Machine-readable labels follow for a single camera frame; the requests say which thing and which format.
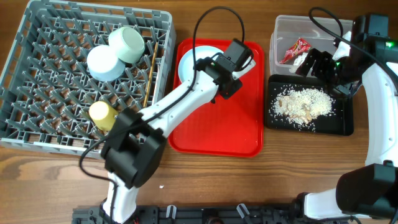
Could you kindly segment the red snack wrapper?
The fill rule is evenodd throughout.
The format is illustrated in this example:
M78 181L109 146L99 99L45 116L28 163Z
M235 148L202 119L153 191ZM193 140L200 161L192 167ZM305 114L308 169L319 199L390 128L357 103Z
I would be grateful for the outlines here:
M311 45L303 38L298 38L298 40L286 50L285 55L282 60L279 61L281 64L285 64L289 60L293 59L302 53L308 52L311 49Z

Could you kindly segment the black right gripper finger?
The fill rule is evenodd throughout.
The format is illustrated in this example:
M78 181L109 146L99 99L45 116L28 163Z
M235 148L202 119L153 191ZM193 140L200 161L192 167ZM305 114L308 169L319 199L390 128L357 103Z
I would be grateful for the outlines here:
M309 50L307 56L304 58L304 61L301 65L296 69L296 74L302 77L306 77L310 70L311 76L320 77L321 76L321 62L323 58L323 53L317 49Z
M331 83L334 77L334 60L332 54L328 52L315 52L312 55L314 64L312 67L311 76L314 76L324 82Z

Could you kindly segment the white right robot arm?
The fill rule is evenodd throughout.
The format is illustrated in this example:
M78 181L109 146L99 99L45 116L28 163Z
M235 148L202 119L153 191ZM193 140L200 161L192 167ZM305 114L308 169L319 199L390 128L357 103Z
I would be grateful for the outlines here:
M304 195L302 215L315 223L360 217L397 223L397 41L388 36L388 17L358 16L349 40L309 19L345 55L313 49L296 73L311 74L348 98L364 87L369 147L364 167L343 174L334 189Z

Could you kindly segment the green bowl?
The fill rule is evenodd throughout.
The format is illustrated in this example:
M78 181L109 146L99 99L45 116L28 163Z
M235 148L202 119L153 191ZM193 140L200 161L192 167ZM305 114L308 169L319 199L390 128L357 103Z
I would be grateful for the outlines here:
M108 43L118 59L126 63L138 62L145 51L144 39L132 27L121 27L112 31Z

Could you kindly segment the light blue small bowl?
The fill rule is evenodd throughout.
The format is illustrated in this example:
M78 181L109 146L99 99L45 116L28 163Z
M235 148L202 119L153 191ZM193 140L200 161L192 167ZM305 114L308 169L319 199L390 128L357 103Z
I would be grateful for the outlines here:
M98 45L91 49L86 62L90 75L101 82L116 80L125 69L125 64L108 45Z

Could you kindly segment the yellow plastic cup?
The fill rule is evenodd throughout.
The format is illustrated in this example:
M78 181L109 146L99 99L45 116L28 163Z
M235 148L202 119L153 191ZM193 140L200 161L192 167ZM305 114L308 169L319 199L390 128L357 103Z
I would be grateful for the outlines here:
M94 102L89 107L89 116L102 131L110 131L115 124L116 117L119 113L104 101Z

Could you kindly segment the white plastic fork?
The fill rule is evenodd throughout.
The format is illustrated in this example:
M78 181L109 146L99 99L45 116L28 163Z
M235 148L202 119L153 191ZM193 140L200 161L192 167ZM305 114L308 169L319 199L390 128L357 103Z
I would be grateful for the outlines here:
M155 86L154 86L154 94L152 97L152 104L155 104L158 101L159 97L159 89L160 89L160 83L162 82L162 70L160 69L160 65L157 67L157 75L155 79Z

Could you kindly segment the white napkin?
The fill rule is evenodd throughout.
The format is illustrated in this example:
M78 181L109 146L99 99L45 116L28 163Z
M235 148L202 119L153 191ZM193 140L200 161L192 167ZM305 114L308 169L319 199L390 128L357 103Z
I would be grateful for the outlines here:
M308 53L303 53L302 55L299 55L293 62L293 65L291 66L291 68L289 69L290 73L295 73L297 71L297 69L299 68L299 66L301 66L301 64L303 64L303 62L305 61L305 59L307 58Z

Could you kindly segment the rice and food scraps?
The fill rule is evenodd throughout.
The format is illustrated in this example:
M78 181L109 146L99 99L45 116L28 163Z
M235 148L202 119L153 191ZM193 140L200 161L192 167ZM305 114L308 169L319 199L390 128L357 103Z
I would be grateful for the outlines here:
M318 118L335 115L335 100L321 88L303 88L294 90L292 86L279 88L280 93L271 99L269 112L275 121L291 125L299 131L304 129L315 132Z

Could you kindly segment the wooden chopstick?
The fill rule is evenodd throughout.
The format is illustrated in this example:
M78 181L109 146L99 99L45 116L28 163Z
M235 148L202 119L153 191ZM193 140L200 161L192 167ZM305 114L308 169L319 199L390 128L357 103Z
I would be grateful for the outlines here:
M152 56L152 61L151 61L149 79L148 79L147 86L146 86L146 94L145 94L144 103L143 103L144 108L147 106L147 102L148 102L149 95L150 95L150 87L152 85L152 77L153 77L153 71L154 71L154 67L155 67L155 59L157 56L158 47L159 47L159 42L156 42L155 47L154 47L154 53Z

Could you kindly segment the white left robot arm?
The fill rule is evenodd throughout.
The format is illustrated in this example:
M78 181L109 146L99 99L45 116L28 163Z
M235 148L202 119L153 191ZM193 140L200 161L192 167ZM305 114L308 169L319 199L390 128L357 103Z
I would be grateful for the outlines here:
M252 50L234 39L226 50L202 45L179 61L181 84L138 112L119 113L101 157L111 181L102 204L110 223L124 223L136 210L136 197L157 170L171 132L190 114L220 95L230 98L242 86L240 77L256 65Z

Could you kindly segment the large light blue plate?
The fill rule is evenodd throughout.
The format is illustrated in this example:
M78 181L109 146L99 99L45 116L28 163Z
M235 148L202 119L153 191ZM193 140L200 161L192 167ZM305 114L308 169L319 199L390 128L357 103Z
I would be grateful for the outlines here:
M200 58L214 56L217 53L223 53L223 51L216 47L212 47L209 45L195 47L195 56L196 56L197 60ZM237 80L237 79L241 78L243 75L245 75L247 72L249 72L255 66L256 66L256 62L254 59L252 59L251 62L249 63L249 65L245 69L243 69L242 71L239 71L239 72L232 73L233 79ZM183 83L184 81L186 81L188 79L192 79L193 74L194 74L193 50L190 49L180 59L180 62L178 64L178 76L179 76L180 81Z

